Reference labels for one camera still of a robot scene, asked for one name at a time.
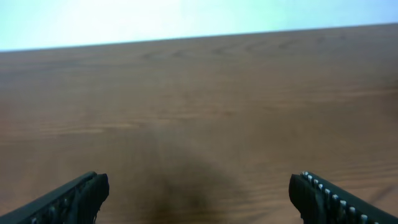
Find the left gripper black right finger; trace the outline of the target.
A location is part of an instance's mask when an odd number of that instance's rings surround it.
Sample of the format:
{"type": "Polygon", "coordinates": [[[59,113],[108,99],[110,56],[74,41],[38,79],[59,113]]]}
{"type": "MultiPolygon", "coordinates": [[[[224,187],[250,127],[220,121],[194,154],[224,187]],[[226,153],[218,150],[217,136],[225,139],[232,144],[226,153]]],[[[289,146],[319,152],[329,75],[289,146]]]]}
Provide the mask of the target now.
{"type": "Polygon", "coordinates": [[[291,175],[289,198],[304,224],[397,224],[397,217],[312,172],[291,175]]]}

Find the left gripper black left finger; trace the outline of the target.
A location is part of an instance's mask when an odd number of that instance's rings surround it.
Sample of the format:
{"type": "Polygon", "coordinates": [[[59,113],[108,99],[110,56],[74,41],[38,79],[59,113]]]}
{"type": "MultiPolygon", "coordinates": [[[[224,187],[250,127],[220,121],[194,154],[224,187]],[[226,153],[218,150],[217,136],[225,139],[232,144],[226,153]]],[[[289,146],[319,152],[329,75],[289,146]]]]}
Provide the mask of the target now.
{"type": "Polygon", "coordinates": [[[94,224],[108,195],[108,176],[91,171],[2,215],[1,223],[94,224]]]}

